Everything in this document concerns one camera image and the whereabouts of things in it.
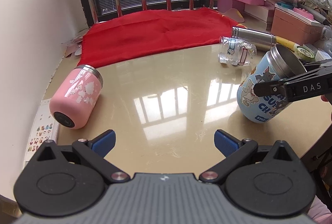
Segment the person's hand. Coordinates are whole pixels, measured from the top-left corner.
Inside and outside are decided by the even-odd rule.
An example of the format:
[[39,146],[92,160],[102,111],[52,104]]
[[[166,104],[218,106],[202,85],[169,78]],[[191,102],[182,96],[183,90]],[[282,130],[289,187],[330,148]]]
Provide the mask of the person's hand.
[[329,102],[329,100],[326,98],[325,95],[321,95],[320,98],[321,98],[321,100],[324,101],[324,102],[327,102],[327,103]]

